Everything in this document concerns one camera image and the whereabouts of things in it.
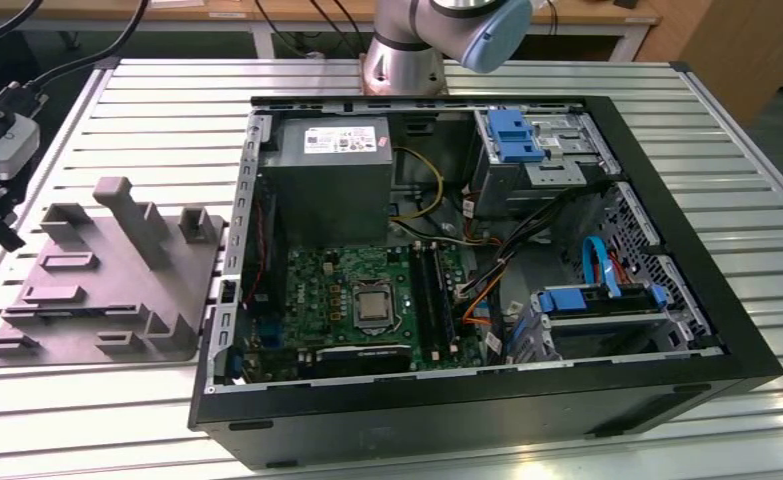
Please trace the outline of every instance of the blue cable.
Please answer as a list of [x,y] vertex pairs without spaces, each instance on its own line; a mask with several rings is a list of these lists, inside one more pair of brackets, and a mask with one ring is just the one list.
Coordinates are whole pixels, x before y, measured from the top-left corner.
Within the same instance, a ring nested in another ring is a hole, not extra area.
[[595,283],[595,275],[592,273],[592,251],[599,261],[599,272],[601,273],[601,283],[607,286],[611,296],[621,296],[619,290],[619,282],[616,281],[616,268],[613,262],[607,256],[607,247],[604,241],[595,235],[589,235],[583,239],[583,281],[588,284]]

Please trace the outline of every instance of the green motherboard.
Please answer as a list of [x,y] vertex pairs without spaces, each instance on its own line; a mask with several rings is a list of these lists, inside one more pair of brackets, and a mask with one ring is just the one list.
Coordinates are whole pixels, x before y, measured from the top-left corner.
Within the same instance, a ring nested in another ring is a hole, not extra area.
[[[476,332],[456,332],[457,351],[452,354],[421,351],[424,327],[415,305],[419,295],[412,292],[409,278],[412,248],[290,249],[285,314],[276,332],[280,342],[276,348],[260,349],[254,357],[265,381],[301,379],[293,364],[296,352],[304,356],[304,352],[337,346],[407,345],[409,371],[481,365]],[[457,247],[441,246],[435,258],[440,264],[440,281],[452,291],[464,282]]]

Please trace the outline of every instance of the floor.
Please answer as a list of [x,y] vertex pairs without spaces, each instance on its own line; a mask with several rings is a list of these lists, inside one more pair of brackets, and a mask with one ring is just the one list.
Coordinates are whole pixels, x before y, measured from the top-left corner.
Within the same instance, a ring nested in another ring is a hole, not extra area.
[[[112,42],[112,33],[81,33],[80,48],[66,51],[60,38],[48,32],[26,33],[32,52],[42,68],[50,68],[69,60],[89,55]],[[333,34],[301,38],[305,45],[326,54],[328,58],[350,58],[345,45]],[[278,43],[280,56],[292,56]],[[137,58],[253,58],[249,36],[242,33],[137,33],[122,49],[122,56]],[[46,89],[50,100],[38,114],[44,131],[44,143],[58,129],[88,72],[78,71],[52,83]],[[753,125],[747,129],[757,146],[783,173],[783,93],[779,93],[764,109]]]

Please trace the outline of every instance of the white sticker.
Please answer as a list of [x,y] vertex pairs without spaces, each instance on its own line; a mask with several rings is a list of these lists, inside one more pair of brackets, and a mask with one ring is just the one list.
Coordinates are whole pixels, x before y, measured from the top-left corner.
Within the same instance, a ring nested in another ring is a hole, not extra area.
[[305,130],[305,153],[367,153],[376,151],[373,127],[321,127]]
[[512,316],[512,315],[517,315],[519,312],[521,311],[521,308],[524,308],[524,305],[521,305],[519,302],[516,302],[515,300],[509,302],[509,306],[507,307],[507,315]]
[[559,147],[560,146],[560,142],[557,141],[556,138],[539,137],[539,138],[536,138],[536,140],[539,141],[539,145],[543,147]]
[[497,355],[500,355],[500,345],[501,345],[501,341],[497,339],[497,337],[495,336],[495,334],[492,332],[488,332],[488,334],[485,335],[485,346],[488,348],[492,349],[492,352],[495,352]]
[[210,12],[208,16],[209,18],[245,18],[244,13]]
[[471,200],[461,201],[461,216],[473,218],[473,202]]

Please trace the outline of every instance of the wooden desk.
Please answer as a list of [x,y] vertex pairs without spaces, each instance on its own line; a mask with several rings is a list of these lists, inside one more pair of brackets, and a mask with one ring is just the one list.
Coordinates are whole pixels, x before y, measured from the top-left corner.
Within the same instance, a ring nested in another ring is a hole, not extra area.
[[[346,17],[332,0],[317,0],[320,7],[334,21]],[[375,0],[340,0],[356,22],[372,22]],[[616,7],[612,1],[555,0],[560,24],[620,25],[624,23],[656,24],[660,16],[648,2],[640,1],[633,10]],[[308,0],[261,0],[261,5],[272,20],[288,22],[322,22],[322,17]],[[545,7],[533,14],[533,22],[548,24],[551,12]]]
[[[358,29],[372,31],[375,0],[340,0]],[[0,0],[0,23],[14,15],[25,0]],[[276,27],[286,32],[332,31],[308,0],[261,0]],[[332,0],[318,4],[342,31],[352,31],[342,12]],[[631,61],[660,16],[647,0],[628,10],[612,1],[556,0],[560,35],[604,35],[619,38],[611,61]],[[136,8],[136,0],[44,0],[24,30],[113,31],[121,30]],[[528,34],[547,34],[551,21],[548,8],[531,19]],[[208,0],[204,7],[150,9],[138,27],[154,31],[249,31],[254,37],[258,58],[274,58],[272,32],[254,8],[253,0]]]
[[[352,31],[346,17],[332,0],[317,0],[329,18],[338,23],[342,31]],[[361,31],[372,31],[375,0],[340,0]],[[330,31],[325,20],[308,0],[261,0],[261,5],[280,31]],[[611,61],[629,62],[643,43],[649,26],[657,24],[660,16],[645,0],[637,8],[628,10],[613,6],[612,1],[556,0],[559,35],[603,35],[619,38],[611,54]],[[262,16],[256,12],[254,19],[261,22],[254,29],[254,42],[260,58],[273,58],[272,40],[261,38],[266,30]],[[548,33],[551,11],[537,10],[531,18],[528,35]]]

